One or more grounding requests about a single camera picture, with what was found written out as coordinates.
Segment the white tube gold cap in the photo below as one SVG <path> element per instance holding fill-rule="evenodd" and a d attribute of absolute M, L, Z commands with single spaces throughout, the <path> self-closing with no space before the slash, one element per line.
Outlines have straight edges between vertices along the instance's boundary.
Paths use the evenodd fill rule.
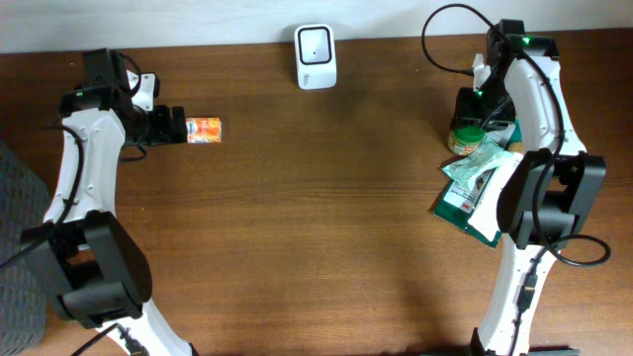
<path fill-rule="evenodd" d="M 523 144 L 521 142 L 512 143 L 509 146 L 509 152 L 511 157 L 495 169 L 484 189 L 483 196 L 468 219 L 468 225 L 473 229 L 478 240 L 492 248 L 495 248 L 499 241 L 498 198 L 523 157 Z"/>

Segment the teal snack packet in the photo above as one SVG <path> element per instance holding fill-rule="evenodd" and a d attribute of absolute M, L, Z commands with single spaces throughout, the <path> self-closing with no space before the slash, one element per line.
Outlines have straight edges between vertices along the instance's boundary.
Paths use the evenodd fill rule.
<path fill-rule="evenodd" d="M 441 170 L 452 180 L 469 191 L 476 187 L 477 179 L 485 172 L 499 168 L 509 162 L 514 154 L 485 137 L 472 153 L 450 163 Z"/>

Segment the green white 3M bag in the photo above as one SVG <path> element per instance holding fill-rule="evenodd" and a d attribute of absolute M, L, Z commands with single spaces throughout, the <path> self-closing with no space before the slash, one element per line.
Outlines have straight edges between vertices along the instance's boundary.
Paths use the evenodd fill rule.
<path fill-rule="evenodd" d="M 509 151 L 509 146 L 512 143 L 521 142 L 521 132 L 516 124 L 509 125 L 503 131 L 489 132 L 485 137 L 490 138 L 507 151 Z M 433 213 L 478 239 L 473 233 L 473 229 L 469 227 L 468 219 L 483 196 L 484 189 L 494 171 L 495 169 L 492 169 L 482 174 L 477 179 L 476 187 L 472 191 L 449 178 L 449 184 L 441 193 L 440 201 L 434 208 Z"/>

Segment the green lid jar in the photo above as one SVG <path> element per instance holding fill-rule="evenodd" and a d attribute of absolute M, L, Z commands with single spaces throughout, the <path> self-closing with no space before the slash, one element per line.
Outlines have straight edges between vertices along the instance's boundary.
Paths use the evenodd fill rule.
<path fill-rule="evenodd" d="M 486 132 L 479 127 L 463 127 L 449 132 L 447 144 L 453 153 L 465 156 L 475 151 L 485 136 Z"/>

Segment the orange tissue pack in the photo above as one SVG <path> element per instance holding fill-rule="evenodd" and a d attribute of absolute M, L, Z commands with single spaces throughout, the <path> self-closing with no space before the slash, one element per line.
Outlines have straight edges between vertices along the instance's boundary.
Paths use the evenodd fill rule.
<path fill-rule="evenodd" d="M 188 143 L 220 143 L 222 141 L 223 129 L 220 118 L 187 118 L 185 124 Z"/>

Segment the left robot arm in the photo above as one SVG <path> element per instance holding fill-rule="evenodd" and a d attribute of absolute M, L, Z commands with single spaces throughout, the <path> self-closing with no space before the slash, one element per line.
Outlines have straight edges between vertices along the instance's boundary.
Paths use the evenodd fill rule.
<path fill-rule="evenodd" d="M 194 355 L 152 299 L 148 261 L 116 217 L 123 149 L 187 140 L 184 110 L 155 105 L 159 79 L 118 50 L 82 55 L 85 81 L 63 95 L 52 129 L 62 132 L 57 186 L 42 225 L 21 250 L 57 315 L 129 355 Z"/>

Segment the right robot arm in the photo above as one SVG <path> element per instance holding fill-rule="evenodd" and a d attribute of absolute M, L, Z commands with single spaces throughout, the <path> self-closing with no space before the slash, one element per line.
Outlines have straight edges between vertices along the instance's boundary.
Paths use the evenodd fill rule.
<path fill-rule="evenodd" d="M 500 131 L 517 119 L 525 149 L 497 200 L 502 258 L 492 304 L 473 331 L 473 355 L 526 355 L 531 323 L 561 251 L 581 230 L 606 165 L 590 155 L 571 123 L 553 38 L 529 36 L 520 20 L 487 32 L 487 57 L 468 69 L 476 79 L 458 92 L 452 128 Z"/>

